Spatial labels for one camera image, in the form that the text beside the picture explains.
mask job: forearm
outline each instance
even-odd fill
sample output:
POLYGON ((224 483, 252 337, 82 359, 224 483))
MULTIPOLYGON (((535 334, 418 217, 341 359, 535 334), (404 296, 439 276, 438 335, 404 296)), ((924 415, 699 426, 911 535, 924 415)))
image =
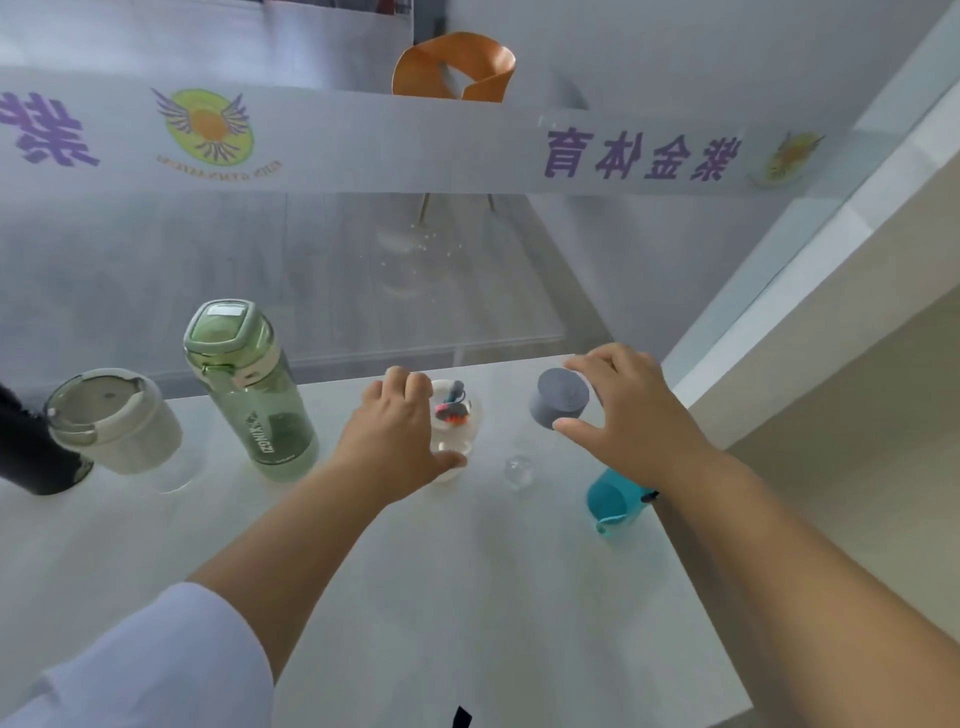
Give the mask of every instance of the forearm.
POLYGON ((327 583, 385 502, 356 469, 312 473, 188 581, 226 599, 283 671, 327 583))
POLYGON ((811 725, 960 724, 960 647, 718 454, 668 494, 745 597, 811 725))

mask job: chinese characters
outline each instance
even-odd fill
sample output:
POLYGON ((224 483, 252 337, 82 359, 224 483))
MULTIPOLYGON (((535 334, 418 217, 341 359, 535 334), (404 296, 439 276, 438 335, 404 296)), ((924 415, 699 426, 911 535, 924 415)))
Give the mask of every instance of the chinese characters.
MULTIPOLYGON (((548 132, 549 155, 546 161, 545 177, 555 177, 558 172, 566 172, 568 178, 577 174, 580 159, 595 134, 570 127, 565 132, 548 132)), ((703 151, 703 161, 685 178, 692 182, 720 182, 731 162, 740 151, 741 140, 736 136, 721 136, 712 139, 703 151)), ((630 133, 624 130, 616 139, 604 142, 606 154, 593 165, 597 173, 603 173, 603 179, 619 174, 620 180, 626 180, 634 164, 643 158, 643 132, 630 133)), ((672 181, 681 177, 681 167, 693 156, 690 152, 686 134, 678 134, 673 141, 656 147, 650 157, 645 180, 672 181)))
POLYGON ((546 160, 545 177, 553 177, 558 172, 566 172, 568 177, 577 173, 580 164, 580 155, 587 148, 587 142, 593 139, 593 134, 578 132, 576 127, 570 127, 565 132, 549 132, 551 139, 550 156, 546 160))
POLYGON ((0 124, 22 132, 16 148, 31 164, 45 159, 61 167, 73 167, 77 161, 93 167, 100 164, 80 136, 84 125, 71 117, 60 101, 48 101, 38 93, 29 94, 29 101, 21 101, 14 93, 0 94, 0 124))

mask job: yellow circle logo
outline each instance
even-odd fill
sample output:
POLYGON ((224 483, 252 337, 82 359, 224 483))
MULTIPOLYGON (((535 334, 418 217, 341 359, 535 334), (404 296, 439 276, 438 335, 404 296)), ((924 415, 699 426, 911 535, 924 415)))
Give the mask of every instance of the yellow circle logo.
POLYGON ((177 91, 169 98, 152 89, 167 131, 190 157, 218 167, 246 161, 253 151, 253 131, 243 94, 233 101, 202 88, 177 91))

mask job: left hand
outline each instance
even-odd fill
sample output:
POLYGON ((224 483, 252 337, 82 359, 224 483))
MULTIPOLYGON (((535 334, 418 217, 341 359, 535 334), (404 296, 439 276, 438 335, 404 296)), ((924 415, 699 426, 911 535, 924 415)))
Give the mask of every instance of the left hand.
POLYGON ((388 369, 383 381, 364 391, 328 466, 368 476, 385 503, 402 500, 438 475, 464 467, 467 459, 459 452, 430 451, 432 395, 427 375, 388 369))

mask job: orange chair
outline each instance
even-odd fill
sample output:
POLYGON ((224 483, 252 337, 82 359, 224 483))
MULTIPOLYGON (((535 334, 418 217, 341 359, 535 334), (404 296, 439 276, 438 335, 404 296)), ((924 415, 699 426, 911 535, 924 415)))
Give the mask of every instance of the orange chair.
MULTIPOLYGON (((476 33, 448 33, 407 48, 396 62, 392 90, 395 96, 456 99, 444 82, 443 64, 469 76, 463 101, 499 104, 516 69, 516 56, 493 38, 476 33)), ((487 195, 493 210, 493 196, 487 195)), ((423 195, 420 222, 426 215, 430 193, 423 195)))

